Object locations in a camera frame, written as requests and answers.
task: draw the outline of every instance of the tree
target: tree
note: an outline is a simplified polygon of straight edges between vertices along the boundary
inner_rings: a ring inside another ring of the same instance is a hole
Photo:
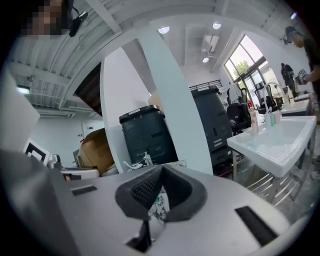
[[[250,65],[246,60],[244,60],[243,62],[240,62],[239,64],[235,65],[235,68],[236,70],[238,70],[239,74],[241,75],[247,72],[248,68],[250,68]],[[239,74],[236,70],[233,71],[233,74],[235,75],[236,78],[238,78]]]

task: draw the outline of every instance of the white bottle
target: white bottle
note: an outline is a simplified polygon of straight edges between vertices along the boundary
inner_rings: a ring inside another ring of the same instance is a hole
[[[259,134],[259,128],[258,128],[258,120],[257,120],[257,114],[253,107],[249,108],[249,113],[251,117],[251,128],[252,128],[252,135],[258,135]]]

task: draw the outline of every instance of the person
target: person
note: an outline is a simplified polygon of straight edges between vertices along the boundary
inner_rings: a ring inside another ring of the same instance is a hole
[[[284,80],[285,86],[290,88],[294,98],[297,97],[298,94],[295,89],[294,71],[290,67],[290,65],[281,63],[281,75]]]
[[[320,103],[320,48],[310,38],[302,35],[293,26],[287,26],[285,28],[285,34],[288,43],[292,43],[298,48],[304,48],[306,56],[308,58],[310,74],[304,76],[303,80],[312,83],[314,93],[318,102]],[[316,171],[311,173],[313,180],[320,182],[320,155],[312,159],[312,163],[315,165]]]

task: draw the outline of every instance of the white ceiling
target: white ceiling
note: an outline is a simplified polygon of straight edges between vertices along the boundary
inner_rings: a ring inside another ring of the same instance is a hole
[[[136,38],[133,22],[142,18],[155,28],[170,26],[163,40],[180,66],[200,64],[203,36],[219,35],[216,58],[207,63],[210,69],[219,65],[235,26],[279,41],[284,28],[293,24],[292,11],[280,0],[75,0],[74,6],[88,12],[75,37],[18,38],[7,56],[17,83],[31,86],[27,97],[36,107],[92,112],[74,91],[104,56],[122,46],[152,91],[140,46],[129,43]],[[222,23],[221,28],[212,29],[213,22]]]

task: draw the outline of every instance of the black rectangular strip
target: black rectangular strip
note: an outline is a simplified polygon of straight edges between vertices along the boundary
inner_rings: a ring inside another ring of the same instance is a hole
[[[71,192],[73,193],[74,196],[79,196],[95,190],[97,190],[97,188],[94,185],[88,185],[88,186],[72,188]]]
[[[277,238],[277,234],[249,206],[235,209],[235,211],[261,246]]]

